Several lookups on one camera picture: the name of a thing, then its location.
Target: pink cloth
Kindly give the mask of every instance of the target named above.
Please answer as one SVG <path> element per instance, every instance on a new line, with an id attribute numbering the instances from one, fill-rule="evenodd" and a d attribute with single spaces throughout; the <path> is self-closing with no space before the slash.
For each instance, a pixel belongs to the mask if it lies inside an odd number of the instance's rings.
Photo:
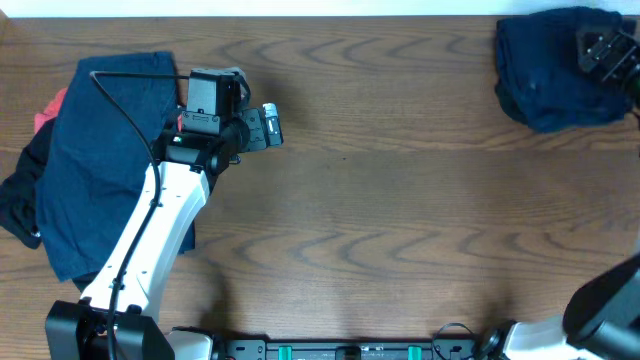
<path id="1" fill-rule="evenodd" d="M 60 112 L 60 107 L 62 106 L 62 101 L 64 100 L 64 96 L 67 95 L 67 88 L 64 88 L 56 94 L 56 97 L 51 100 L 49 105 L 44 109 L 43 112 L 37 113 L 33 118 L 33 132 L 37 133 L 40 131 L 40 128 L 49 120 L 58 116 Z"/>

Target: folded blue garment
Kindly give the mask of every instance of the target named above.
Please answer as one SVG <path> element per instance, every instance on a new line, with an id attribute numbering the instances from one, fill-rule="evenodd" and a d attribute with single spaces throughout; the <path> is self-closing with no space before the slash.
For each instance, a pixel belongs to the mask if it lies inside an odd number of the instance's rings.
<path id="1" fill-rule="evenodd" d="M 60 281 L 99 271 L 135 208 L 149 160 L 123 115 L 89 78 L 91 71 L 174 74 L 168 52 L 82 60 L 58 114 L 36 224 Z M 103 77 L 100 82 L 151 142 L 177 106 L 174 80 Z M 193 248 L 193 228 L 185 237 Z"/>
<path id="2" fill-rule="evenodd" d="M 576 31 L 584 25 L 635 32 L 617 12 L 575 7 L 498 21 L 496 94 L 507 115 L 535 131 L 606 125 L 622 119 L 632 101 L 621 90 L 588 78 L 578 67 Z"/>

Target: navy blue fabric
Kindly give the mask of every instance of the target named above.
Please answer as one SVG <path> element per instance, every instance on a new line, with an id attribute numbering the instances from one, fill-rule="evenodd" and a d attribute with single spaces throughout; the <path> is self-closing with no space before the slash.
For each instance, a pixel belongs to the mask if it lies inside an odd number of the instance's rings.
<path id="1" fill-rule="evenodd" d="M 507 115 L 548 133 L 605 125 L 631 110 L 631 100 L 620 90 L 605 88 L 580 71 L 576 31 L 584 25 L 635 32 L 635 21 L 623 21 L 617 12 L 585 7 L 498 21 L 496 94 Z"/>
<path id="2" fill-rule="evenodd" d="M 167 52 L 78 63 L 53 129 L 47 166 L 36 183 L 36 223 L 60 281 L 104 265 L 133 212 L 149 165 L 126 119 L 89 78 L 93 70 L 175 73 Z M 173 80 L 104 77 L 100 82 L 149 142 L 177 105 Z"/>

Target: white backdrop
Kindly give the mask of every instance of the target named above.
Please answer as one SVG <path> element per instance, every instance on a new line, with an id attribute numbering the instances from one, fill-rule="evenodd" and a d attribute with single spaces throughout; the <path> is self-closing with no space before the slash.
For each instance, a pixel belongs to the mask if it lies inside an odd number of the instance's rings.
<path id="1" fill-rule="evenodd" d="M 640 14 L 640 0 L 0 0 L 9 17 L 513 15 L 576 5 Z"/>

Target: wire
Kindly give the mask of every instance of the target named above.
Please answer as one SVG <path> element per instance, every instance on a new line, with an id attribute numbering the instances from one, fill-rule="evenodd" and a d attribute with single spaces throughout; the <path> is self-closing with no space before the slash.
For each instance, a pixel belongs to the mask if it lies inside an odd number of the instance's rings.
<path id="1" fill-rule="evenodd" d="M 151 147 L 147 143 L 147 140 L 144 138 L 144 135 L 142 134 L 138 126 L 135 124 L 131 116 L 116 102 L 116 100 L 107 92 L 107 90 L 105 90 L 102 84 L 100 84 L 100 82 L 98 81 L 98 76 L 147 78 L 147 79 L 189 79 L 189 77 L 185 75 L 138 74 L 138 73 L 122 73 L 122 72 L 110 72 L 110 71 L 92 71 L 91 73 L 89 73 L 89 76 L 91 77 L 91 80 L 93 80 L 98 90 L 100 90 L 102 95 L 104 95 L 104 97 L 111 103 L 111 105 L 116 107 L 122 113 L 122 115 L 124 115 L 124 117 L 129 122 L 129 125 L 131 125 L 131 127 L 133 128 L 133 131 L 138 136 L 138 139 L 140 139 L 140 142 L 142 143 L 142 145 L 144 145 L 144 149 L 147 153 L 147 157 L 149 158 L 149 161 L 151 162 L 151 167 L 153 168 L 153 177 L 154 177 L 154 186 L 155 186 L 153 200 L 151 200 L 151 204 L 149 204 L 149 210 L 147 211 L 147 215 L 144 217 L 144 220 L 142 220 L 142 224 L 140 225 L 138 232 L 133 237 L 133 241 L 131 241 L 131 245 L 129 245 L 129 249 L 127 250 L 127 253 L 122 259 L 122 264 L 120 265 L 118 274 L 116 275 L 115 279 L 113 279 L 111 299 L 109 300 L 109 310 L 107 312 L 107 349 L 109 351 L 109 359 L 117 360 L 118 357 L 116 354 L 116 337 L 114 333 L 115 332 L 114 325 L 115 325 L 116 306 L 118 303 L 118 294 L 120 293 L 120 289 L 122 287 L 122 280 L 124 278 L 124 273 L 127 270 L 127 266 L 129 265 L 129 261 L 131 261 L 131 257 L 133 256 L 136 246 L 138 246 L 138 243 L 140 242 L 140 238 L 142 237 L 142 234 L 144 233 L 144 230 L 147 227 L 147 224 L 151 220 L 151 217 L 153 216 L 153 212 L 158 206 L 158 202 L 160 200 L 160 192 L 161 192 L 160 170 L 158 169 L 158 164 L 156 164 Z"/>
<path id="2" fill-rule="evenodd" d="M 471 334 L 471 336 L 474 338 L 476 338 L 476 334 L 473 333 L 473 331 L 471 331 L 471 329 L 469 329 L 468 327 L 466 327 L 464 324 L 462 323 L 448 323 L 447 325 L 443 326 L 440 328 L 440 330 L 438 330 L 436 332 L 435 335 L 433 335 L 433 339 L 431 340 L 431 357 L 435 359 L 435 355 L 433 354 L 434 352 L 436 354 L 438 354 L 438 356 L 440 357 L 441 360 L 450 360 L 445 358 L 444 356 L 442 356 L 442 354 L 440 353 L 440 346 L 436 345 L 436 339 L 438 338 L 438 336 L 440 336 L 440 333 L 442 333 L 443 331 L 447 330 L 448 328 L 451 327 L 461 327 L 465 330 L 467 330 L 469 332 L 469 334 Z M 471 356 L 468 356 L 466 358 L 463 358 L 462 360 L 470 360 L 471 358 L 474 358 L 476 354 L 471 354 Z"/>

